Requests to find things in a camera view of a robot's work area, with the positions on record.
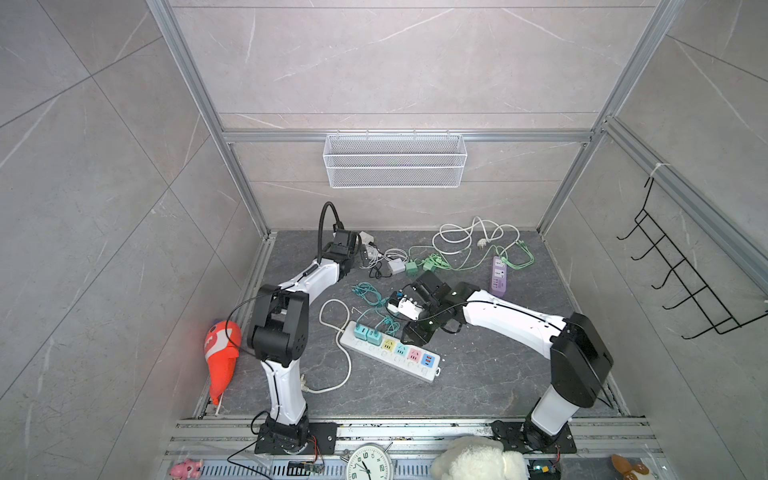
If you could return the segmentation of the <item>white multicolour power strip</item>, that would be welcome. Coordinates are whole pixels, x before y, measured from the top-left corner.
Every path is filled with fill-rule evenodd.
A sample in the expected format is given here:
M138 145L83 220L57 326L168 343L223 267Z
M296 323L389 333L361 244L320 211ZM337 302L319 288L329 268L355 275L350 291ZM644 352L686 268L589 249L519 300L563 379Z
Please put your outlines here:
M405 345L397 338L383 335L380 346L354 337L356 322L351 322L340 337L340 344L350 350L380 361L398 371L432 383L441 374L441 356L424 348Z

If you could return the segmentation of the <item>teal charger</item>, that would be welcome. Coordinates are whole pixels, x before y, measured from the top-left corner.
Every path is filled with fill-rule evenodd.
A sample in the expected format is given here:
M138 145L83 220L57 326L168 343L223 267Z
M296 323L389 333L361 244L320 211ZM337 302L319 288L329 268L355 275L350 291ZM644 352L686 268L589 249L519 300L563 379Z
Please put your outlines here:
M368 338L368 332L369 329L365 325L356 324L353 330L353 335L355 338L366 342Z
M369 329L366 333L366 341L372 345L380 346L383 342L383 335L378 330Z

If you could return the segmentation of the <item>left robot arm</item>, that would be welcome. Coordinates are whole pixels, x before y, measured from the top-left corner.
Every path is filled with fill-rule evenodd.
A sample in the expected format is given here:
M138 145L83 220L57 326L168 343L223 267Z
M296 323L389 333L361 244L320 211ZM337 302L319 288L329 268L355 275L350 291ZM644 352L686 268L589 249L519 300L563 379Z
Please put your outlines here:
M309 340L309 310L327 288L350 273L359 252L360 234L348 230L331 201L321 209L317 254L307 268L277 286L265 285L252 304L245 347L235 341L230 321L224 323L227 347L254 356L267 376L271 407L265 430L303 444L309 437L307 403L300 380L300 357Z

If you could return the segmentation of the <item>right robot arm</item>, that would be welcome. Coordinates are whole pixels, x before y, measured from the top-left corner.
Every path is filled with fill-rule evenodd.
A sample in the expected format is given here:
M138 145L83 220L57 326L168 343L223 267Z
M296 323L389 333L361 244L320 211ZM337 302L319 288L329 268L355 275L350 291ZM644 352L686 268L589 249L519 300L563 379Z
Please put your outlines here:
M593 407L614 364L587 316L537 312L470 283L451 287L430 271L393 292L386 307L405 323L407 345L422 347L455 321L505 336L548 360L550 385L521 427L529 445L553 443L575 413Z

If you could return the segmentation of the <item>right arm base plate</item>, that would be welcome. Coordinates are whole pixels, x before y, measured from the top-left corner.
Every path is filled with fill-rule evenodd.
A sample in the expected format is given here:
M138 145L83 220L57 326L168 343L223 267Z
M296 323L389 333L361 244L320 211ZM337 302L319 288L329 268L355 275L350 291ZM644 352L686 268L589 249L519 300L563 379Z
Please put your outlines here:
M559 433L549 435L532 422L502 420L490 424L492 438L499 441L505 451L516 451L522 454L575 454L577 447L570 430L565 424Z

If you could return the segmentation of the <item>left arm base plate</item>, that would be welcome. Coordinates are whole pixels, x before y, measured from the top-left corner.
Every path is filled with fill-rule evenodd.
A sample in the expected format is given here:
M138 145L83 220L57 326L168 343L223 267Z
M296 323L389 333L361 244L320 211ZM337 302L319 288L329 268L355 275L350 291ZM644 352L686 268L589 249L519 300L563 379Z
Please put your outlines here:
M256 454L319 454L335 452L339 425L333 422L300 422L283 425L271 420L262 424L254 447Z

